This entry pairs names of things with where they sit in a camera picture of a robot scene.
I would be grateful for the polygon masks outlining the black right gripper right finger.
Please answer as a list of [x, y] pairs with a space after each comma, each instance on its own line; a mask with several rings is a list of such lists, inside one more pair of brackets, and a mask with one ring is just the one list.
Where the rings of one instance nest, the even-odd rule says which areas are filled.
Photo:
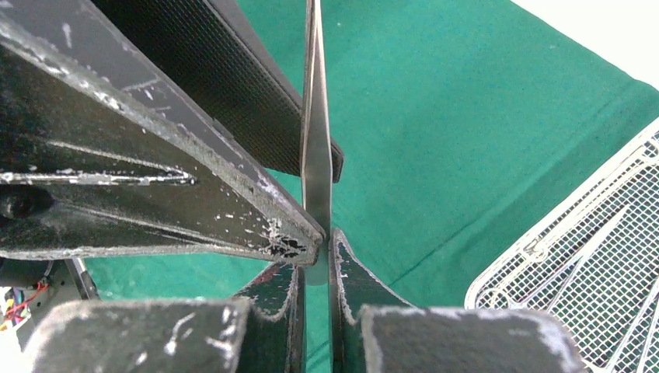
[[566, 329], [532, 310], [416, 307], [342, 230], [329, 241], [334, 372], [583, 372]]

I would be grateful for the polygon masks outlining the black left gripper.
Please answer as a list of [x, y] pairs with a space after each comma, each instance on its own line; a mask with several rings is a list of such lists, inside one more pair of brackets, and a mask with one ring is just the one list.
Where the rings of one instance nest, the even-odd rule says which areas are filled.
[[23, 350], [53, 307], [99, 298], [69, 258], [309, 266], [324, 236], [92, 2], [1, 3], [2, 350]]

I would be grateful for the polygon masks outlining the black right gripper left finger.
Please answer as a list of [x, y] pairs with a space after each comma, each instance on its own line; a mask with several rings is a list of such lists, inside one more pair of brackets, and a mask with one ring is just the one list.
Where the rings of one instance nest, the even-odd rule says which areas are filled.
[[30, 372], [302, 372], [304, 271], [274, 263], [228, 299], [71, 301], [30, 337]]

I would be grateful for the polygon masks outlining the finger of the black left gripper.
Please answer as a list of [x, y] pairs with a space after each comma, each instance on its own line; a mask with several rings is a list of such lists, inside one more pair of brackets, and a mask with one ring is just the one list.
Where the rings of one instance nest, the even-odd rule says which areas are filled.
[[96, 7], [258, 163], [301, 174], [302, 96], [235, 1]]

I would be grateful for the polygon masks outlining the metal mesh instrument tray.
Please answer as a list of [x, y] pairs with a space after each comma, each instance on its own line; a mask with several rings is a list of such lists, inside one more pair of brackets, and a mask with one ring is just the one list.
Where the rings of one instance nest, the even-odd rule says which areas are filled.
[[657, 122], [495, 259], [464, 306], [548, 312], [589, 372], [656, 372]]

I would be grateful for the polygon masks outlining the dark green surgical drape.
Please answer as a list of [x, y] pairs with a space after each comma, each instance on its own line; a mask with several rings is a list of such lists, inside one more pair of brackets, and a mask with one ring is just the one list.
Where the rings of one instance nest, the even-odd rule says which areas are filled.
[[418, 306], [472, 281], [657, 118], [658, 92], [510, 1], [325, 1], [333, 223]]

